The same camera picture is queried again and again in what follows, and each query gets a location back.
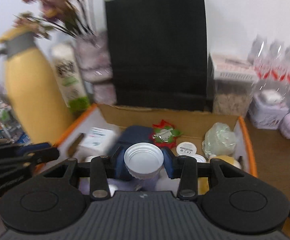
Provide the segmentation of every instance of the black paper bag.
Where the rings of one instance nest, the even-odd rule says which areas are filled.
[[[112,0],[106,15],[118,104],[203,110],[204,0]]]

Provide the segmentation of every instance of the red green ornament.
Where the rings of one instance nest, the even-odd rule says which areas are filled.
[[[176,138],[181,135],[181,132],[175,129],[174,125],[162,120],[159,124],[153,124],[153,129],[151,137],[156,146],[170,149],[176,147]]]

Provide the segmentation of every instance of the yellow object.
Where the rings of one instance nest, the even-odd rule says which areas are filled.
[[[17,119],[31,142],[54,144],[74,119],[53,70],[29,29],[13,28],[0,38],[3,42],[7,52],[5,85]]]
[[[233,166],[239,169],[241,168],[241,165],[239,164],[239,162],[235,160],[233,157],[229,157],[227,155],[220,155],[220,156],[212,157],[211,159],[213,158],[221,159],[223,161],[226,161],[229,164],[232,164]],[[199,178],[198,186],[199,186],[198,193],[200,195],[204,195],[207,191],[209,191],[208,178]]]

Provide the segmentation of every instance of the white jar lid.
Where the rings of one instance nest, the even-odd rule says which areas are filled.
[[[126,150],[124,162],[133,177],[149,179],[158,174],[164,162],[164,155],[154,144],[136,143]]]
[[[202,155],[194,154],[189,156],[195,158],[198,163],[206,163],[206,159]]]
[[[197,148],[194,143],[191,142],[182,142],[176,147],[177,155],[193,155],[197,151]]]

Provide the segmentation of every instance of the wooden floor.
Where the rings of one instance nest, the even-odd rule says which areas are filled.
[[[258,178],[280,189],[290,200],[290,140],[279,131],[258,130],[246,120],[255,152]],[[290,237],[290,219],[283,232]]]

